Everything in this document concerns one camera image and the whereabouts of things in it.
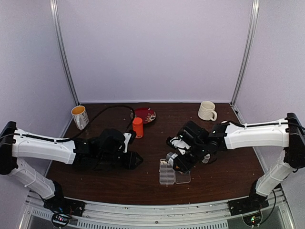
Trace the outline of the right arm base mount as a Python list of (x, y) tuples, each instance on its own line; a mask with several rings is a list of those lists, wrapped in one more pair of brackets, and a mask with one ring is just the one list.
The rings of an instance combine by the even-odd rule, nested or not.
[(259, 227), (263, 222), (262, 209), (268, 207), (267, 196), (251, 191), (248, 197), (228, 201), (231, 216), (242, 215), (245, 225)]

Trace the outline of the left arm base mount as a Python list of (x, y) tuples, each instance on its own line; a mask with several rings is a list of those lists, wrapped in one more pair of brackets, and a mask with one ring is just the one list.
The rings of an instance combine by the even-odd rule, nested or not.
[(85, 209), (85, 202), (65, 198), (62, 193), (55, 193), (50, 199), (41, 197), (41, 200), (43, 206), (53, 213), (51, 223), (59, 229), (66, 227), (73, 216), (81, 217)]

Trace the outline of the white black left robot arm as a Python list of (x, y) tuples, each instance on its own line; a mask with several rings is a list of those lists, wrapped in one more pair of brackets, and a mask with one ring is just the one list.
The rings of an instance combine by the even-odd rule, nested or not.
[(69, 204), (61, 185), (36, 172), (24, 158), (58, 161), (81, 169), (96, 170), (103, 165), (135, 169), (143, 162), (137, 152), (128, 149), (135, 137), (133, 130), (122, 133), (104, 129), (98, 137), (89, 139), (51, 138), (18, 129), (16, 122), (9, 121), (0, 133), (0, 173), (15, 177), (35, 191), (47, 207), (64, 212)]

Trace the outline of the grey lid pill bottle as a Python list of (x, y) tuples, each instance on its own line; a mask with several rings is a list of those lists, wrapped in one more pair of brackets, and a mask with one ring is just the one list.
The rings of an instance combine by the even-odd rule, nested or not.
[(169, 164), (171, 167), (174, 167), (174, 159), (178, 156), (178, 154), (173, 153), (173, 152), (169, 152), (166, 155), (166, 162), (167, 164)]

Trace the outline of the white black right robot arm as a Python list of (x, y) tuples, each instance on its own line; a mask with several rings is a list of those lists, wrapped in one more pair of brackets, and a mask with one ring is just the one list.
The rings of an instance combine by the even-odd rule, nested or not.
[(273, 189), (292, 172), (305, 166), (305, 129), (294, 113), (267, 123), (224, 121), (214, 125), (210, 132), (189, 121), (177, 136), (169, 137), (166, 143), (177, 150), (177, 153), (168, 153), (166, 161), (175, 171), (182, 173), (187, 173), (197, 162), (218, 151), (257, 146), (282, 147), (278, 160), (253, 183), (249, 196), (244, 200), (244, 206), (251, 211), (260, 207)]

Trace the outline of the orange pill bottle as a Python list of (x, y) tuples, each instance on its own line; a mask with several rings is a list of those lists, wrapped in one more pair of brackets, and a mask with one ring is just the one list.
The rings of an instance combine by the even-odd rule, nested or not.
[(139, 117), (134, 118), (132, 122), (133, 131), (136, 132), (136, 138), (140, 139), (143, 137), (143, 120)]

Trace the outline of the clear plastic pill organizer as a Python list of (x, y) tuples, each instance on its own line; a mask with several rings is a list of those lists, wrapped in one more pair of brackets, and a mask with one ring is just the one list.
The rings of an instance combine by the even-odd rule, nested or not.
[(187, 184), (191, 182), (191, 174), (185, 174), (175, 171), (169, 164), (161, 165), (159, 161), (159, 183), (164, 186), (171, 186), (174, 184)]

